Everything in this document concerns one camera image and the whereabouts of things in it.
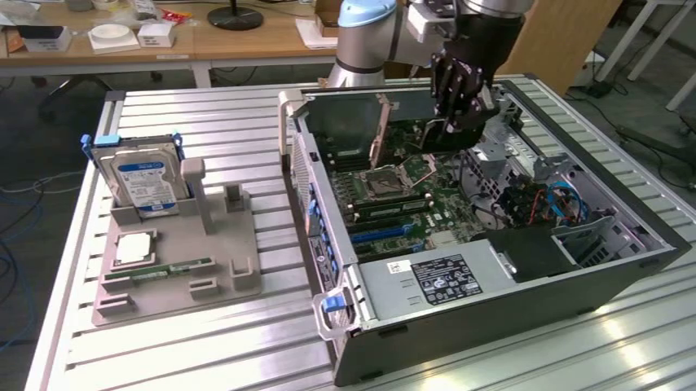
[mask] hard drive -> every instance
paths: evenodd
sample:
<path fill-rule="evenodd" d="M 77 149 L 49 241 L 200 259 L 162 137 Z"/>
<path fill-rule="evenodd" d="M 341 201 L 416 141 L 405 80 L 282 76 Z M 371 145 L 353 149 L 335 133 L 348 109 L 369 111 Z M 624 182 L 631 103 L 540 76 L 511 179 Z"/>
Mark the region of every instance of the hard drive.
<path fill-rule="evenodd" d="M 180 134 L 142 138 L 101 136 L 94 144 L 86 135 L 82 142 L 117 206 L 134 206 L 144 218 L 180 213 L 178 200 L 190 198 L 181 174 L 185 157 Z"/>

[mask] power supply label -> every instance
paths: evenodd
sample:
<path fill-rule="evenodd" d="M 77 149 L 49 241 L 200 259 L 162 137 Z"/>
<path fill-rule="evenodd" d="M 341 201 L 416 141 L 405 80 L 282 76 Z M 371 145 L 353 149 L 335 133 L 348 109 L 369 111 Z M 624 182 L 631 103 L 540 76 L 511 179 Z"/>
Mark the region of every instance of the power supply label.
<path fill-rule="evenodd" d="M 412 270 L 432 305 L 483 293 L 477 278 L 461 255 L 413 263 Z"/>

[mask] blue hard drive label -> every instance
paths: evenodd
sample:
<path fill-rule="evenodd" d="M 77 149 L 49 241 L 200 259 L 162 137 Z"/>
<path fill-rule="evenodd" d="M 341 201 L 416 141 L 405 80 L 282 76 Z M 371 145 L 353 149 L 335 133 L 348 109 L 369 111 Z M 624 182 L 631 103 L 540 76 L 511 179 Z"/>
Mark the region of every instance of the blue hard drive label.
<path fill-rule="evenodd" d="M 118 167 L 134 206 L 149 212 L 170 209 L 177 204 L 173 185 L 165 180 L 168 167 L 161 161 Z"/>
<path fill-rule="evenodd" d="M 412 264 L 425 300 L 432 305 L 483 293 L 477 278 L 461 255 Z"/>
<path fill-rule="evenodd" d="M 164 169 L 164 168 L 165 168 L 165 163 L 162 163 L 161 161 L 150 161 L 148 163 L 137 163 L 134 165 L 121 165 L 119 171 L 122 173 L 127 173 L 131 171 L 141 171 L 144 169 Z"/>

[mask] black lamp base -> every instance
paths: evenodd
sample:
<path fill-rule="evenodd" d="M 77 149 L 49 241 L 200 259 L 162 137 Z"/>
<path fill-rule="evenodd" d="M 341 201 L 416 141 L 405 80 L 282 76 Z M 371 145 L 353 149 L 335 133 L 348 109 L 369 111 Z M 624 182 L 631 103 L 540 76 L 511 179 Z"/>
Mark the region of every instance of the black lamp base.
<path fill-rule="evenodd" d="M 264 24 L 264 15 L 245 7 L 238 7 L 237 15 L 233 15 L 232 7 L 222 7 L 209 12 L 208 21 L 221 29 L 244 31 Z"/>

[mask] cardboard box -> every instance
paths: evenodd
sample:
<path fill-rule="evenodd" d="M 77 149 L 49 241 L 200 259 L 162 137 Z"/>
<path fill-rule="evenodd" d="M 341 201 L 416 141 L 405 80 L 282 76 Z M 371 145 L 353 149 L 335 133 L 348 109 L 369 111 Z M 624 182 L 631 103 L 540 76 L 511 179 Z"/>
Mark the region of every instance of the cardboard box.
<path fill-rule="evenodd" d="M 29 51 L 67 51 L 74 35 L 66 26 L 18 26 Z"/>
<path fill-rule="evenodd" d="M 87 36 L 90 37 L 91 49 L 95 55 L 141 49 L 138 38 L 131 29 L 119 24 L 97 26 L 87 33 Z"/>
<path fill-rule="evenodd" d="M 315 13 L 323 37 L 339 37 L 339 14 L 343 0 L 317 0 Z"/>
<path fill-rule="evenodd" d="M 145 24 L 138 32 L 142 47 L 173 47 L 174 29 L 169 23 Z"/>

